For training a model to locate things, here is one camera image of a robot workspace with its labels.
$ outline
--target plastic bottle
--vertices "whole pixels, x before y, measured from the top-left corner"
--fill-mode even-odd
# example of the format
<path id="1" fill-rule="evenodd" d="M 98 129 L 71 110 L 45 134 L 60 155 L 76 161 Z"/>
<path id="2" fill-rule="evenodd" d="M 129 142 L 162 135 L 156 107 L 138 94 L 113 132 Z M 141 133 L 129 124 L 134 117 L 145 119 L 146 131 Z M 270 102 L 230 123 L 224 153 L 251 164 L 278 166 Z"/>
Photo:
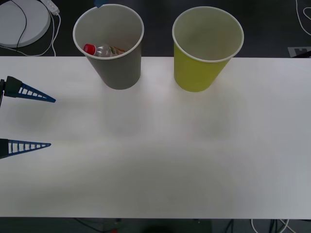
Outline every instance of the plastic bottle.
<path id="1" fill-rule="evenodd" d="M 109 46 L 107 44 L 103 44 L 101 47 L 96 47 L 95 45 L 86 44 L 83 49 L 90 55 L 97 56 L 97 57 L 114 57 L 120 54 L 125 53 L 125 50 Z"/>

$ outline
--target gray paper cup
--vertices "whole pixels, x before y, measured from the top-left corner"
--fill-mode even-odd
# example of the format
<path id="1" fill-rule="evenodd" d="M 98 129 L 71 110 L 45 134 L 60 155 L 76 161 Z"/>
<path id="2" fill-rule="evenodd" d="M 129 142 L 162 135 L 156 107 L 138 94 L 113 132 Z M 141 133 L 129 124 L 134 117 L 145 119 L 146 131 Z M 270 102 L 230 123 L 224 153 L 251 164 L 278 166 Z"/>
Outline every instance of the gray paper cup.
<path id="1" fill-rule="evenodd" d="M 73 40 L 91 62 L 101 79 L 113 89 L 127 89 L 140 78 L 141 40 L 144 24 L 131 8 L 107 4 L 86 11 L 73 28 Z M 115 46 L 127 52 L 115 57 L 97 57 L 86 53 L 85 44 Z"/>

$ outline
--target white table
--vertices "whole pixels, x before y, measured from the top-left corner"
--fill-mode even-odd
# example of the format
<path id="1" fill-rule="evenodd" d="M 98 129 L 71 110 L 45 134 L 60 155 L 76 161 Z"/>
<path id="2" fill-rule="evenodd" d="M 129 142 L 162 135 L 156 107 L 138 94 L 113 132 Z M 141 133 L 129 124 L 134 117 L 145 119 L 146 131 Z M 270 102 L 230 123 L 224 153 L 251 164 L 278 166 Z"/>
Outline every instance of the white table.
<path id="1" fill-rule="evenodd" d="M 311 218 L 311 59 L 234 58 L 201 93 L 173 58 L 105 86 L 84 57 L 1 57 L 56 103 L 4 97 L 0 138 L 52 146 L 0 160 L 0 216 Z"/>

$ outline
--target bottle label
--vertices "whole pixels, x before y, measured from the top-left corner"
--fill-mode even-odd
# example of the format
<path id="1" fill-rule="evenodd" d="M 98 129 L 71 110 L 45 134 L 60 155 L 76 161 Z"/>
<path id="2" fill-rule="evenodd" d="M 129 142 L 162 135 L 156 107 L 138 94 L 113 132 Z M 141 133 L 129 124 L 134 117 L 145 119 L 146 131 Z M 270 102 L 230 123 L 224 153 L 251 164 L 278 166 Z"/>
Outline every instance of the bottle label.
<path id="1" fill-rule="evenodd" d="M 118 47 L 114 47 L 114 46 L 110 46 L 110 50 L 111 50 L 111 55 L 113 56 L 118 56 L 126 52 L 125 50 L 120 49 Z"/>

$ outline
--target dark floor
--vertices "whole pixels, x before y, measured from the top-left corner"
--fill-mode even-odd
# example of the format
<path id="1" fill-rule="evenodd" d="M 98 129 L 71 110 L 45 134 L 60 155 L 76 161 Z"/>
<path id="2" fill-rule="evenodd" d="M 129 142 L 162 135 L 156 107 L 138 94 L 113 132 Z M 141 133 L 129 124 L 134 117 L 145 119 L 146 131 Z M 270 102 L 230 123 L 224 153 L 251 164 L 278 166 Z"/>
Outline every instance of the dark floor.
<path id="1" fill-rule="evenodd" d="M 58 56 L 82 56 L 72 40 L 72 29 L 78 17 L 93 7 L 93 0 L 53 0 L 60 9 L 62 25 L 55 41 Z M 213 6 L 228 11 L 241 23 L 245 42 L 238 57 L 290 57 L 288 47 L 311 46 L 311 37 L 301 28 L 295 11 L 295 0 L 110 0 L 133 8 L 142 17 L 145 35 L 143 56 L 173 56 L 172 25 L 183 11 L 195 6 Z M 310 0 L 298 0 L 302 23 L 311 32 L 311 21 L 302 14 Z M 52 26 L 37 42 L 21 48 L 27 54 L 42 53 L 50 44 Z M 50 49 L 46 56 L 52 56 Z M 21 56 L 0 48 L 0 56 Z M 225 233 L 229 220 L 150 220 L 82 219 L 101 230 L 119 228 L 119 233 L 142 233 L 148 226 L 168 226 L 173 233 Z M 255 220 L 259 233 L 269 232 L 270 220 Z M 297 233 L 310 233 L 311 222 L 291 220 Z M 0 218 L 0 233 L 95 233 L 72 218 Z M 235 220 L 235 233 L 252 233 L 249 220 Z"/>
<path id="2" fill-rule="evenodd" d="M 62 24 L 55 41 L 57 56 L 83 56 L 75 47 L 72 30 L 76 20 L 94 7 L 94 0 L 53 0 L 60 9 Z M 241 23 L 245 42 L 237 57 L 290 57 L 288 47 L 311 46 L 311 36 L 300 27 L 295 0 L 107 0 L 131 7 L 145 25 L 143 56 L 173 56 L 172 26 L 185 10 L 196 6 L 213 6 L 231 13 Z M 305 29 L 311 21 L 303 15 L 310 0 L 298 0 L 298 11 Z M 52 25 L 35 43 L 21 48 L 29 55 L 40 54 L 51 42 Z M 0 56 L 22 56 L 0 48 Z M 50 49 L 44 56 L 53 56 Z"/>
<path id="3" fill-rule="evenodd" d="M 225 233 L 230 220 L 193 219 L 123 219 L 116 224 L 115 219 L 80 218 L 84 223 L 101 231 L 118 228 L 118 233 L 144 233 L 150 226 L 165 226 L 172 233 Z M 259 233 L 268 233 L 270 220 L 254 220 Z M 310 233 L 311 222 L 291 220 L 289 226 L 297 233 Z M 72 218 L 0 218 L 0 233 L 95 233 Z M 253 233 L 248 219 L 234 220 L 234 233 Z"/>

